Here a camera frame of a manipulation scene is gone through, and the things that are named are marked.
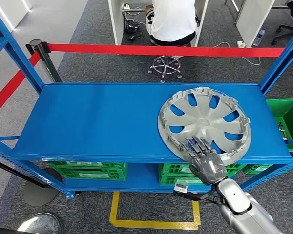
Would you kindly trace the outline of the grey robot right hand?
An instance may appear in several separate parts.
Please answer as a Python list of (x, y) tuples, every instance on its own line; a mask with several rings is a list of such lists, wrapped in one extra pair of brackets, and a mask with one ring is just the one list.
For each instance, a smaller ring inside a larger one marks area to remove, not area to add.
[(190, 157), (190, 170), (205, 185), (212, 185), (227, 177), (227, 170), (217, 151), (203, 137), (186, 137), (183, 148)]

